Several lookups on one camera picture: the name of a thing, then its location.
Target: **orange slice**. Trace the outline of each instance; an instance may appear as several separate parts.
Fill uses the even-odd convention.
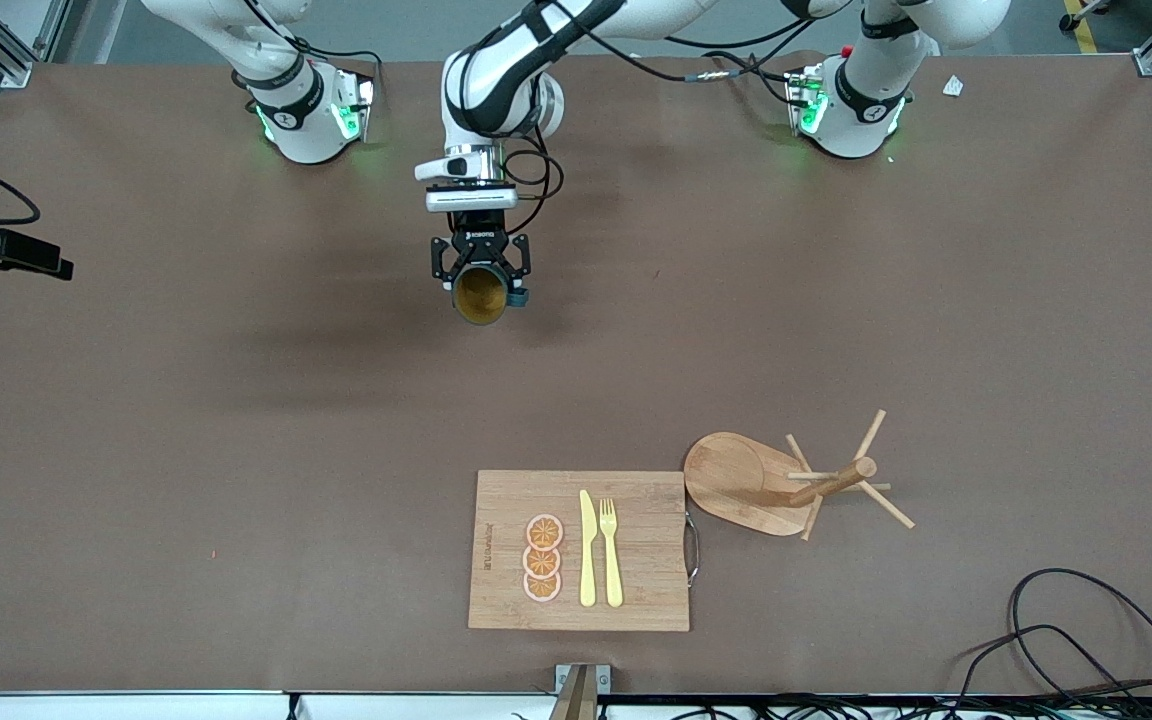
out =
[[[531,575],[522,577],[522,592],[526,593],[531,600],[537,602],[548,602],[558,597],[558,591],[563,589],[562,575],[554,575],[553,578],[532,578]]]
[[[563,540],[563,524],[553,515],[536,515],[526,523],[526,544],[536,550],[553,550]]]
[[[562,558],[556,550],[536,550],[529,547],[522,551],[522,569],[532,578],[553,578],[558,573],[558,567],[562,563]]]

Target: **brown table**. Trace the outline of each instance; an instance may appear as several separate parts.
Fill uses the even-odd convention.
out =
[[[0,276],[0,689],[520,691],[599,661],[632,692],[941,692],[1039,566],[1152,612],[1130,59],[929,60],[858,161],[756,83],[567,59],[567,188],[529,229],[531,306],[488,328],[429,278],[434,65],[388,68],[385,145],[313,168],[227,74],[41,67],[0,96],[0,173],[77,263]],[[700,516],[691,632],[467,629],[477,469],[677,469],[719,429],[832,468],[878,407],[915,530],[861,495],[811,543]],[[1089,588],[1045,579],[1025,616],[1152,675]],[[1041,688],[999,655],[975,689]]]

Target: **knife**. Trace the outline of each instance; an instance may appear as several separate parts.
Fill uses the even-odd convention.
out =
[[[598,516],[589,491],[579,492],[579,602],[593,607],[598,601],[594,591],[594,538],[598,537]]]

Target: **fork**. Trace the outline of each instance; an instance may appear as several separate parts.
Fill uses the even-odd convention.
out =
[[[611,498],[598,501],[598,529],[607,539],[607,604],[620,607],[626,593],[621,589],[621,563],[616,560],[616,502]]]

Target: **gray floor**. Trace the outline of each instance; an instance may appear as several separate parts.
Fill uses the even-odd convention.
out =
[[[508,15],[520,0],[317,0],[305,20],[291,26],[326,50],[373,50],[392,61],[442,60],[471,44]],[[1078,53],[1071,36],[1062,35],[1056,20],[1064,14],[1060,0],[1011,0],[1005,25],[965,54]],[[810,28],[794,47],[838,51],[858,28],[861,3]],[[420,23],[414,26],[414,18]],[[728,41],[753,37],[781,26],[790,14],[778,0],[723,0],[687,29],[685,37]],[[67,58],[120,65],[221,63],[219,55],[197,38],[158,18],[138,0],[90,0],[76,20]],[[1152,32],[1152,1],[1117,0],[1111,14],[1089,20],[1101,50],[1129,50]],[[771,50],[772,44],[756,47]],[[622,50],[644,56],[692,55],[667,41],[617,41]],[[586,44],[577,53],[600,53]],[[0,168],[10,176],[10,168]]]

